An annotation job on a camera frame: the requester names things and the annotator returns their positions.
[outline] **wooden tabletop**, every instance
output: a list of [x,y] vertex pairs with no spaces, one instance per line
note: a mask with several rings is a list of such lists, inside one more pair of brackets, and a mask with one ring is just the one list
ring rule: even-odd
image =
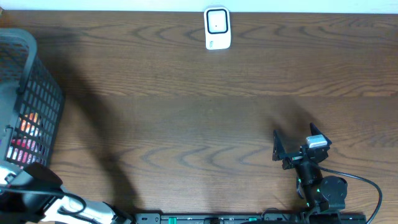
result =
[[[327,168],[384,193],[398,222],[398,16],[232,13],[229,49],[205,48],[202,13],[5,11],[27,29],[67,101],[50,168],[66,187],[128,212],[261,212],[305,206],[272,161],[314,122]],[[346,178],[346,211],[374,187]]]

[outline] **basket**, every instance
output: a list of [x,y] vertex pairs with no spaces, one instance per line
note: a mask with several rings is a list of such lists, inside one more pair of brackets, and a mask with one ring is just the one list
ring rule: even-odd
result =
[[21,168],[49,164],[65,102],[36,54],[30,33],[0,29],[0,159]]

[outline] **wire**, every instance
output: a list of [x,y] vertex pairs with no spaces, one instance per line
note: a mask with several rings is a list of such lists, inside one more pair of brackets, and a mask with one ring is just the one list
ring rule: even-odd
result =
[[79,201],[81,203],[81,205],[83,206],[83,208],[81,208],[80,210],[76,211],[76,212],[65,212],[65,211],[58,211],[59,214],[61,215],[77,215],[79,213],[81,213],[82,211],[84,211],[84,209],[86,209],[87,207],[87,203],[84,199],[82,199],[81,197],[75,195],[75,194],[71,194],[71,193],[67,193],[67,192],[59,192],[56,190],[26,190],[26,189],[13,189],[10,187],[6,187],[5,185],[0,185],[0,190],[5,191],[5,192],[11,192],[11,193],[17,193],[17,194],[37,194],[37,195],[52,195],[55,197],[70,197],[73,198],[77,201]]
[[374,217],[377,215],[377,213],[378,213],[378,211],[379,211],[379,209],[381,207],[381,202],[383,200],[383,193],[381,192],[381,189],[380,189],[380,187],[377,184],[375,184],[373,181],[365,179],[363,177],[358,177],[357,175],[347,174],[347,173],[344,173],[344,172],[335,171],[335,170],[331,170],[331,169],[327,169],[327,168],[321,167],[318,164],[314,163],[309,157],[308,157],[308,161],[310,162],[311,166],[313,166],[315,168],[318,168],[320,170],[323,170],[325,172],[329,172],[329,173],[332,173],[332,174],[343,175],[343,176],[351,177],[351,178],[354,178],[354,179],[357,179],[357,180],[362,180],[363,182],[371,184],[373,187],[375,187],[377,189],[377,191],[379,192],[379,201],[378,201],[378,203],[376,205],[376,208],[374,209],[373,214],[366,221],[366,224],[370,224],[373,221]]
[[[262,214],[261,214],[261,218],[262,218],[263,220],[264,220],[264,216],[266,215],[266,213],[267,213],[269,210],[277,210],[277,211],[279,211],[278,208],[267,208],[267,209],[265,209],[265,210],[262,212]],[[283,218],[284,218],[286,221],[288,221],[288,219],[286,218],[286,216],[285,216],[284,214],[281,213],[281,215],[283,216]]]

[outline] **gray basket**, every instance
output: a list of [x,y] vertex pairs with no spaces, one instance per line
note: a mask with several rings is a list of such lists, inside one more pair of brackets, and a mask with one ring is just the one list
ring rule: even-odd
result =
[[48,165],[65,102],[21,29],[0,29],[0,156],[24,167]]

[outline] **wood grain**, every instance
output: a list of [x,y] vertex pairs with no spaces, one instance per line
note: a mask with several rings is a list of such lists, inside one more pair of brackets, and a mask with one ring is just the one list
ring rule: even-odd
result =
[[[201,13],[6,11],[67,94],[50,168],[72,191],[130,212],[304,206],[272,162],[272,130],[333,141],[322,165],[377,182],[375,223],[397,223],[398,16],[231,14],[208,51]],[[368,217],[370,185],[348,179]]]

